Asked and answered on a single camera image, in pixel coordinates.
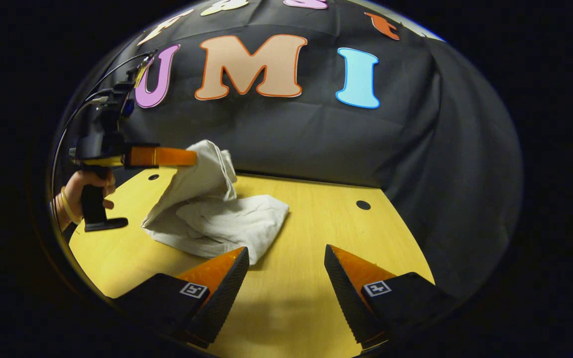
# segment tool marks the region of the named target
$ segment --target orange letter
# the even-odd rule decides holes
[[[305,38],[294,35],[271,36],[250,54],[236,36],[221,36],[200,44],[207,50],[202,87],[196,91],[197,99],[223,98],[229,88],[222,84],[223,71],[238,93],[247,93],[256,77],[264,70],[264,81],[256,88],[269,97],[297,97],[302,88],[297,84],[297,59]]]
[[[371,20],[373,21],[373,26],[379,30],[382,34],[388,36],[391,39],[396,39],[399,40],[399,36],[396,34],[393,34],[393,32],[390,29],[393,29],[395,31],[397,31],[397,28],[393,25],[391,25],[390,23],[388,23],[388,20],[386,20],[385,18],[381,17],[381,16],[377,16],[376,14],[372,14],[372,13],[364,13],[368,16],[371,17]]]

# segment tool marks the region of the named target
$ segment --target human hand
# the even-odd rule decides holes
[[[66,184],[66,201],[68,205],[72,209],[72,213],[77,216],[77,218],[83,217],[83,206],[81,204],[81,195],[84,191],[84,186],[86,185],[93,185],[103,188],[103,197],[110,195],[114,191],[116,191],[116,187],[114,183],[116,182],[116,178],[112,174],[111,170],[107,170],[107,177],[105,179],[101,179],[96,175],[94,172],[83,171],[79,170],[75,172],[68,184]],[[107,209],[114,208],[114,202],[111,202],[107,199],[103,200],[103,206]]]

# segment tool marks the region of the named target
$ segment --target wrist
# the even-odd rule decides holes
[[[66,187],[63,186],[61,188],[61,205],[66,212],[66,216],[70,222],[74,222],[75,224],[80,224],[81,220],[83,219],[82,216],[75,214],[72,210],[72,207],[68,203],[68,197],[66,197]]]
[[[53,205],[54,210],[56,212],[55,219],[59,223],[59,227],[61,227],[61,230],[63,230],[66,228],[66,226],[70,225],[72,220],[70,219],[70,217],[68,217],[68,213],[66,212],[65,208],[63,207],[61,194],[58,194],[54,198],[54,201],[52,201],[52,205]]]

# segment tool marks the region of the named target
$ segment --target white towel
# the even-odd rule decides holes
[[[196,165],[179,167],[141,227],[153,240],[202,258],[238,247],[249,250],[255,265],[271,245],[288,205],[270,195],[236,199],[236,173],[227,150],[201,141]]]

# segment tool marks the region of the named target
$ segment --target black cable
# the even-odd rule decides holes
[[[112,73],[114,73],[114,71],[118,70],[119,68],[121,68],[123,65],[129,63],[130,61],[133,61],[139,57],[143,57],[143,56],[152,56],[157,52],[158,50],[153,50],[150,52],[146,52],[145,54],[139,54],[136,55],[134,57],[131,57],[130,59],[127,59],[125,61],[123,61],[123,63],[119,64],[118,66],[114,67],[111,71],[109,71],[108,73],[106,73],[100,80],[98,80],[98,82],[93,86],[93,88],[91,88],[91,90],[87,93],[86,95],[86,99],[77,106],[77,108],[75,109],[75,111],[73,111],[72,115],[70,115],[70,118],[68,118],[68,121],[66,122],[66,125],[64,126],[63,129],[63,134],[61,135],[61,139],[59,140],[59,144],[57,145],[57,152],[55,153],[55,160],[52,163],[52,177],[50,178],[50,200],[51,202],[54,201],[55,199],[55,187],[54,187],[54,177],[55,177],[55,173],[57,171],[57,161],[59,160],[59,152],[61,151],[61,145],[63,143],[64,138],[66,138],[66,133],[68,132],[68,127],[70,127],[70,123],[72,122],[72,120],[74,118],[76,118],[77,114],[79,113],[79,111],[84,108],[84,106],[86,105],[87,102],[89,102],[89,100],[93,99],[94,97],[96,97],[97,95],[102,95],[104,92],[106,91],[112,91],[111,89],[104,89],[104,90],[100,90],[100,91],[96,91],[94,92],[94,90],[96,90],[96,88],[105,80],[107,79],[107,77],[109,75],[111,75]],[[59,216],[57,215],[57,208],[56,208],[56,202],[55,205],[52,205],[52,215],[54,215],[55,219],[57,220],[57,226],[59,226],[59,230],[61,229],[61,223],[59,222]]]

